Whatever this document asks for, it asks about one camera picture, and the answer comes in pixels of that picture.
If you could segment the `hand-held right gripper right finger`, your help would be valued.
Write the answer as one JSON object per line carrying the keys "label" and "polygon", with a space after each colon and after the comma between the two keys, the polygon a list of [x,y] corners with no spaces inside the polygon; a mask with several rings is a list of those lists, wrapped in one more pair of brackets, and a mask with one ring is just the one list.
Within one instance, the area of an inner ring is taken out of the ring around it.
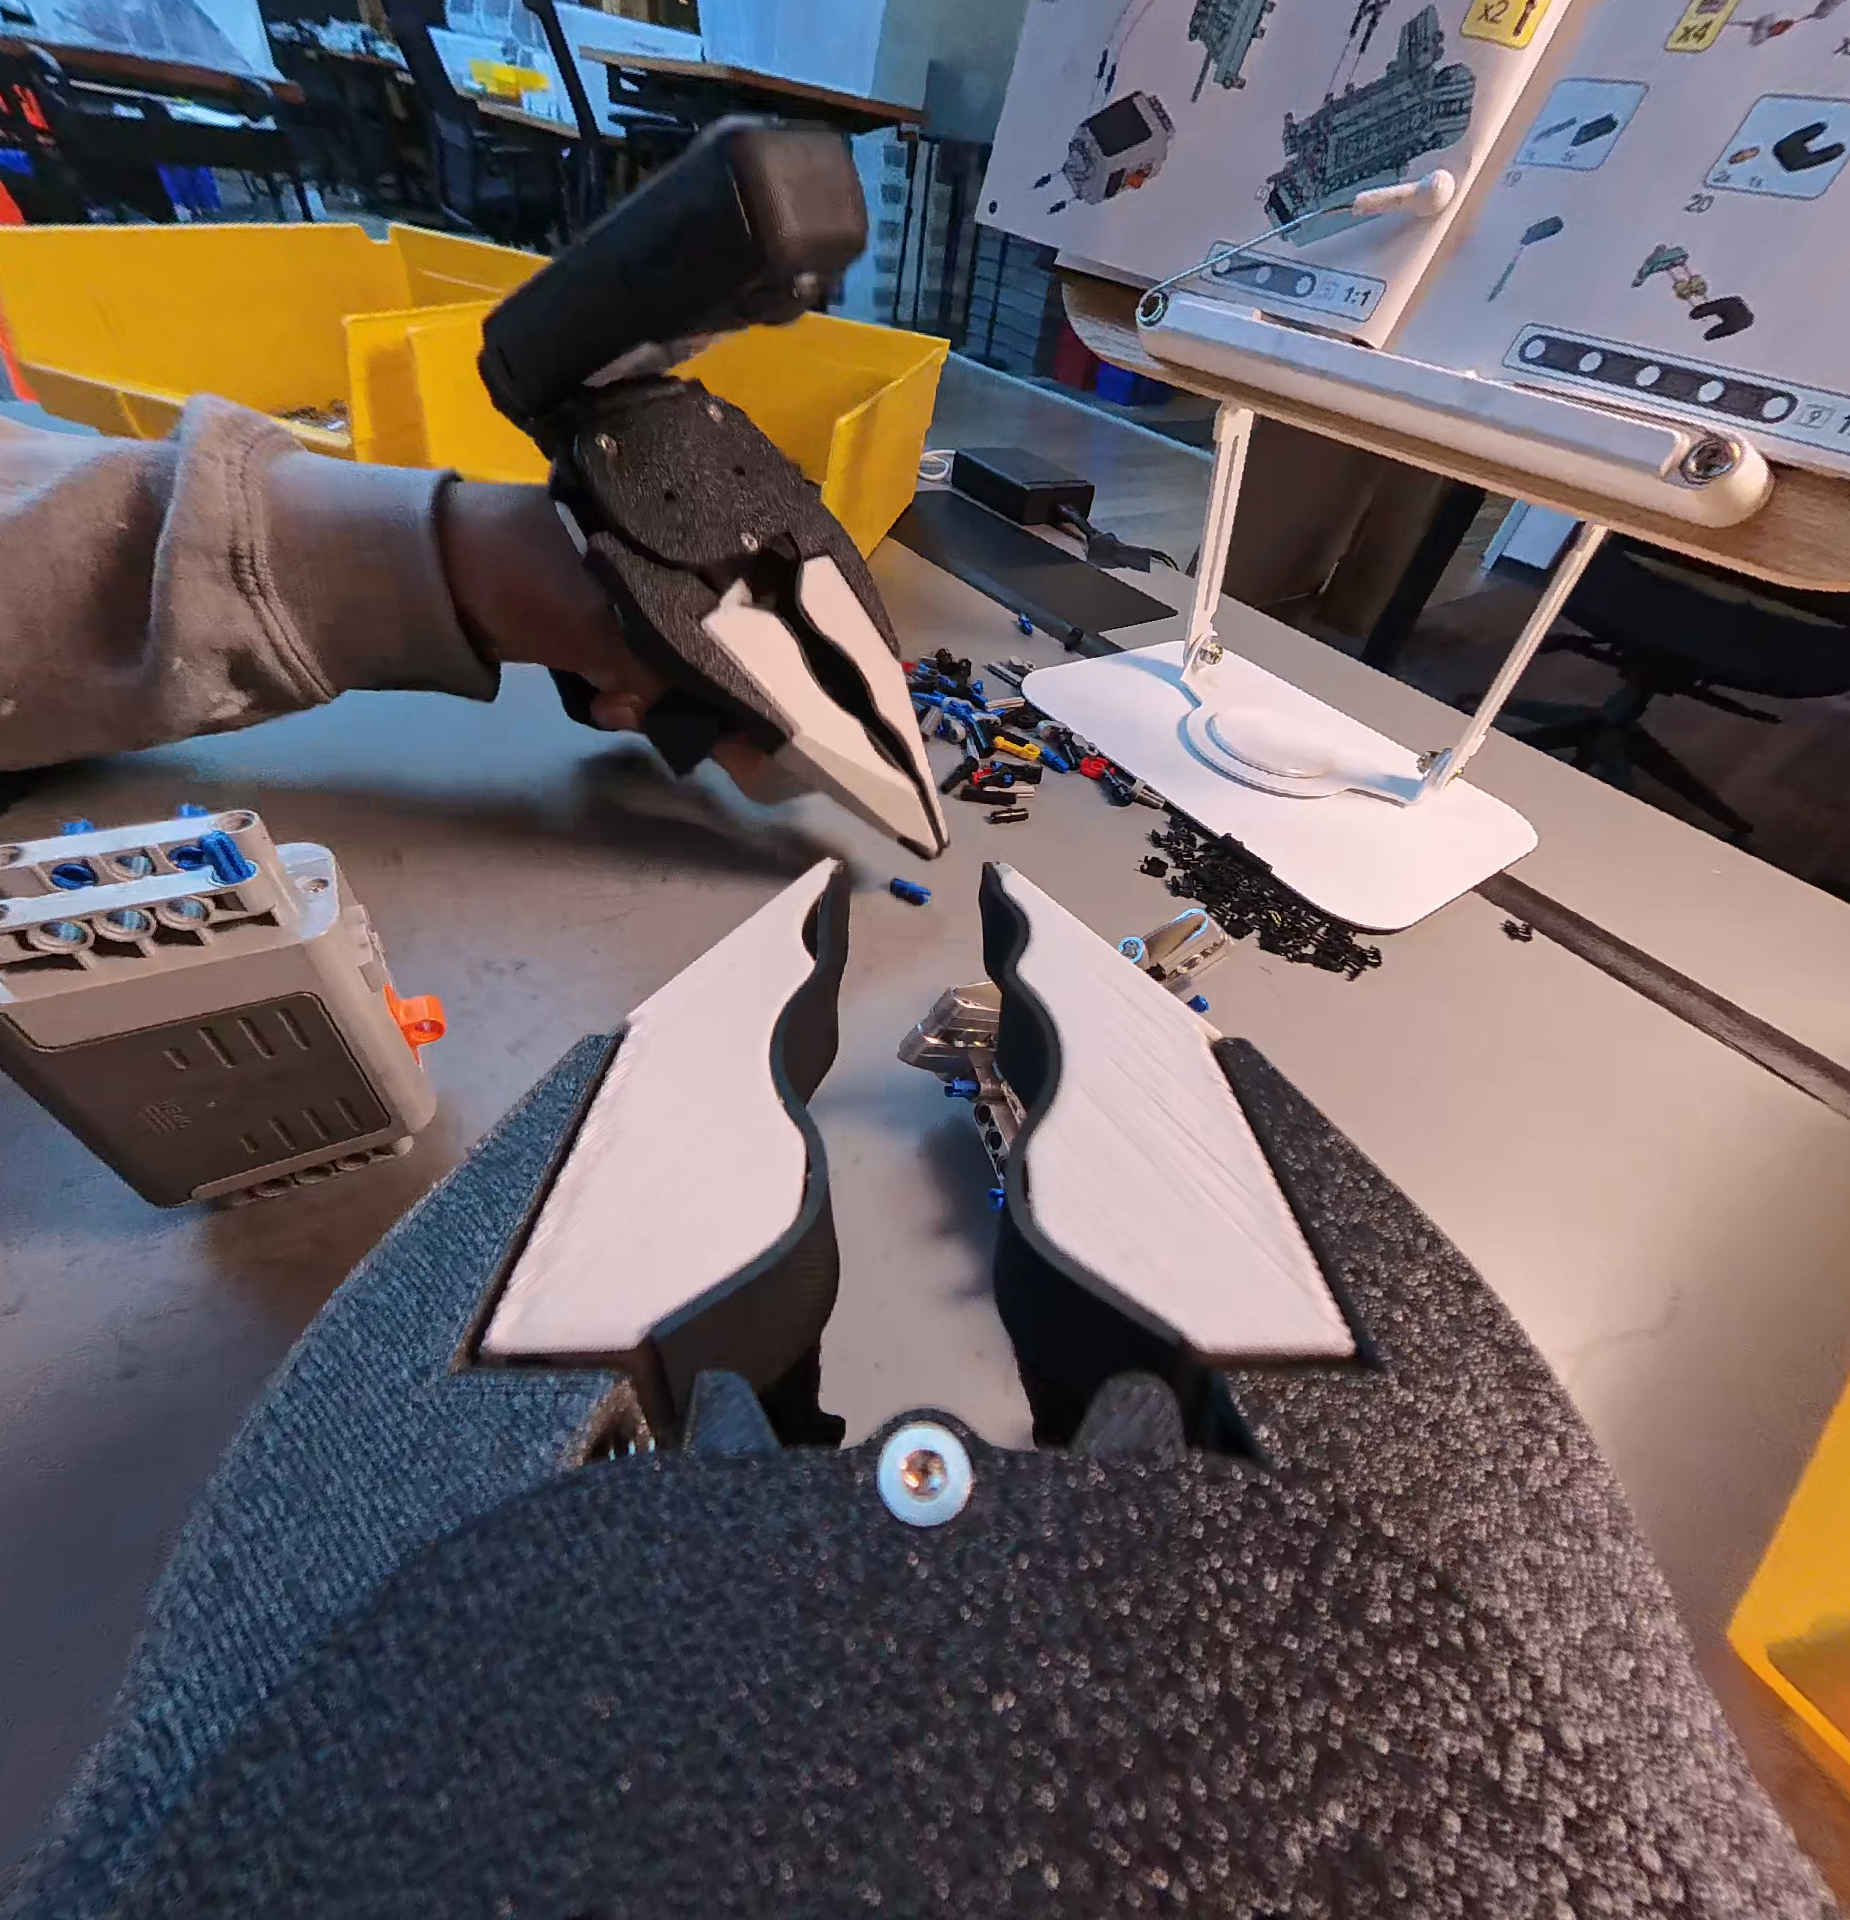
{"label": "hand-held right gripper right finger", "polygon": [[1032,1440],[1068,1444],[1141,1375],[1192,1447],[1244,1449],[1226,1375],[1367,1357],[1322,1224],[1200,1015],[1006,864],[981,929],[1020,1117],[990,1287]]}

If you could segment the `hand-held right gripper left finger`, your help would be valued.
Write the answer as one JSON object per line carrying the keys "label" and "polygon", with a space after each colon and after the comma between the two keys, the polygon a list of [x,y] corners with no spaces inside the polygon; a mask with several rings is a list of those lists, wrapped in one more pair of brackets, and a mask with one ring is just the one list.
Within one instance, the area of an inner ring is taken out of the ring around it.
{"label": "hand-held right gripper left finger", "polygon": [[735,1375],[782,1442],[841,1442],[819,1405],[840,1244],[810,1101],[836,1057],[848,915],[843,865],[815,865],[625,1017],[479,1364],[624,1375],[666,1442],[699,1376]]}

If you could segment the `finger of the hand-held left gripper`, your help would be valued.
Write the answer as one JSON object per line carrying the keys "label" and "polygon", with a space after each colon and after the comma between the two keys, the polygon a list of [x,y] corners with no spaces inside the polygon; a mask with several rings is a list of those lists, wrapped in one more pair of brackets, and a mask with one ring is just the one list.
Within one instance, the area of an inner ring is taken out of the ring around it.
{"label": "finger of the hand-held left gripper", "polygon": [[[892,799],[896,789],[892,775],[870,751],[855,713],[832,699],[836,664],[800,620],[794,583],[778,609],[744,583],[728,587],[705,615],[702,638],[712,664],[735,671],[740,704],[782,736],[768,751],[772,769],[900,844],[878,820],[878,802]],[[912,852],[940,856],[946,851]]]}
{"label": "finger of the hand-held left gripper", "polygon": [[825,656],[836,664],[831,671],[836,682],[832,699],[855,713],[870,751],[896,787],[892,799],[878,802],[881,823],[912,851],[945,851],[946,820],[890,638],[870,617],[841,563],[831,557],[800,563],[794,605]]}

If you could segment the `pile of mixed building pieces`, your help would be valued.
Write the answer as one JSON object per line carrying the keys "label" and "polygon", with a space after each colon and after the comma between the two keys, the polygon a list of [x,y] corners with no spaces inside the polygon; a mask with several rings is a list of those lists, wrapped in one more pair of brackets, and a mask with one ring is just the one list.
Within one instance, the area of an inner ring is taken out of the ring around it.
{"label": "pile of mixed building pieces", "polygon": [[1025,697],[1027,664],[996,670],[1005,690],[994,693],[973,664],[936,650],[900,664],[913,719],[924,742],[946,742],[956,761],[938,777],[938,794],[981,807],[994,827],[1030,820],[1041,787],[1055,777],[1091,784],[1112,807],[1166,812],[1166,798],[1079,731]]}

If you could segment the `grey transparent engine model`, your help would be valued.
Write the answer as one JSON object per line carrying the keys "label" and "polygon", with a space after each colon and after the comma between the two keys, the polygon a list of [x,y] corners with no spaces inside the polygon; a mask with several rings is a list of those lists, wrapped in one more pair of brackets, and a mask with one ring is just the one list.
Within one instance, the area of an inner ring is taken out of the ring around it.
{"label": "grey transparent engine model", "polygon": [[[1199,1017],[1210,1010],[1200,989],[1235,940],[1203,905],[1193,905],[1145,937],[1119,940],[1119,954]],[[898,1049],[898,1061],[943,1082],[949,1100],[967,1101],[990,1163],[990,1205],[1005,1207],[1009,1154],[1018,1144],[1025,1107],[998,1065],[1003,991],[996,982],[946,989],[913,1024]]]}

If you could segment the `grey battery box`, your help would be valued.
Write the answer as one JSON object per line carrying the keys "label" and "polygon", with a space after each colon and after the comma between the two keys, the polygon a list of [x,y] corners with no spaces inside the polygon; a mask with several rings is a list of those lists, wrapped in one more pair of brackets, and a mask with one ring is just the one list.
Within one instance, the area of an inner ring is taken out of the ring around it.
{"label": "grey battery box", "polygon": [[[221,888],[196,839],[260,875]],[[185,879],[132,885],[150,852]],[[48,883],[56,862],[105,882]],[[0,844],[0,1073],[159,1210],[309,1187],[398,1159],[435,1114],[434,995],[404,995],[335,852],[249,808],[75,820]]]}

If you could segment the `grey desk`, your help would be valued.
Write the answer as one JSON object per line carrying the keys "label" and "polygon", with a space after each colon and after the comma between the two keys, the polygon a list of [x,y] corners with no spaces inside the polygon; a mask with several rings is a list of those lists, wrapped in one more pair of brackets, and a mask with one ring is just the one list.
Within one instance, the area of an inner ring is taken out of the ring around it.
{"label": "grey desk", "polygon": [[[1850,1907],[1850,1803],[1725,1625],[1850,1376],[1850,908],[1496,737],[1480,784],[1539,832],[1490,896],[1358,982],[1240,950],[1203,986],[1512,1309],[1617,1467],[1710,1682]],[[494,704],[351,697],[4,803],[67,820],[242,803],[336,852],[407,991],[441,995],[439,1117],[400,1161],[230,1212],[159,1212],[0,1076],[0,1888],[94,1740],[143,1596],[244,1412],[385,1229],[568,1046],[824,855],[857,898],[818,1097],[841,1239],[825,1403],[863,1439],[936,1405],[1030,1416],[990,1304],[973,1123],[896,1064],[981,965],[1011,862],[1105,938],[1175,904],[1151,816],[1050,777],[1034,820],[917,864],[832,803],[764,812],[573,727],[535,671]],[[890,895],[890,876],[934,889]],[[1517,945],[1501,920],[1536,927]]]}

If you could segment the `person's left hand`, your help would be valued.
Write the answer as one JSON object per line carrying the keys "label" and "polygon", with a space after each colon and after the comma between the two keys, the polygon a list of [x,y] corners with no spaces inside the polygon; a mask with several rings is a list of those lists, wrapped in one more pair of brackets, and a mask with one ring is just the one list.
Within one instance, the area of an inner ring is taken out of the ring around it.
{"label": "person's left hand", "polygon": [[439,496],[435,540],[459,621],[489,664],[577,676],[592,724],[647,729],[667,685],[625,643],[544,490],[452,481]]}

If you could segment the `yellow plastic bin with parts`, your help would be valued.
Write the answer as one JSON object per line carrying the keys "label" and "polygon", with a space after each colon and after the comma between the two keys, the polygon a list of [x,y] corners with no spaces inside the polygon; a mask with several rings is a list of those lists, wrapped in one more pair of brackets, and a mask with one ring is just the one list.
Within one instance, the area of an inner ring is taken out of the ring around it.
{"label": "yellow plastic bin with parts", "polygon": [[[546,481],[546,456],[482,387],[487,311],[473,303],[345,318],[357,461],[479,483]],[[718,340],[675,374],[743,407],[872,555],[913,501],[945,362],[943,340],[808,315]]]}

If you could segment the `black power adapter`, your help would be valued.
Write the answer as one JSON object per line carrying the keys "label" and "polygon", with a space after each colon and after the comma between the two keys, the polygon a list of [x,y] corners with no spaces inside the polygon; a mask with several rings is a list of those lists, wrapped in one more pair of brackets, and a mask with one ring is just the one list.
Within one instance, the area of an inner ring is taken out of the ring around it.
{"label": "black power adapter", "polygon": [[1091,532],[1093,483],[1021,448],[954,450],[946,483],[1015,526]]}

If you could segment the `pile of black links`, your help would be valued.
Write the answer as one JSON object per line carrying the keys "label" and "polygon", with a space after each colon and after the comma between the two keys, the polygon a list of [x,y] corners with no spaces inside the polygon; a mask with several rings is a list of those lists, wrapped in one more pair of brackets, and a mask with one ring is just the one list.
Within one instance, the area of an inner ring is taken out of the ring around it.
{"label": "pile of black links", "polygon": [[1273,959],[1345,980],[1384,965],[1384,952],[1343,920],[1305,904],[1270,868],[1226,834],[1211,834],[1169,812],[1151,828],[1155,852],[1141,871],[1171,896],[1200,905],[1235,940]]}

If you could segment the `instruction booklet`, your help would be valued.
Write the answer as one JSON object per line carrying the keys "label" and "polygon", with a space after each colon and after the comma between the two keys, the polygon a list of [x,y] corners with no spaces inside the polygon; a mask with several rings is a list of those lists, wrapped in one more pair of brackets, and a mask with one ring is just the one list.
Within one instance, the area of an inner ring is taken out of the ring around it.
{"label": "instruction booklet", "polygon": [[1850,5],[1030,5],[978,219],[1850,470]]}

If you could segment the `black office chair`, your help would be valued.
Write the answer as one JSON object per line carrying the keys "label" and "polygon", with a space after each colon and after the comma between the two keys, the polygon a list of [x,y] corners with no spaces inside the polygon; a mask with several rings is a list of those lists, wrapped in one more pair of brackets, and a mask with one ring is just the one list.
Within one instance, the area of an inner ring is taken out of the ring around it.
{"label": "black office chair", "polygon": [[1647,775],[1728,836],[1752,827],[1642,724],[1659,699],[1689,699],[1774,724],[1774,700],[1850,693],[1850,590],[1782,588],[1638,543],[1606,544],[1572,588],[1543,650],[1617,674],[1599,704],[1510,700],[1501,721],[1530,749],[1632,789]]}

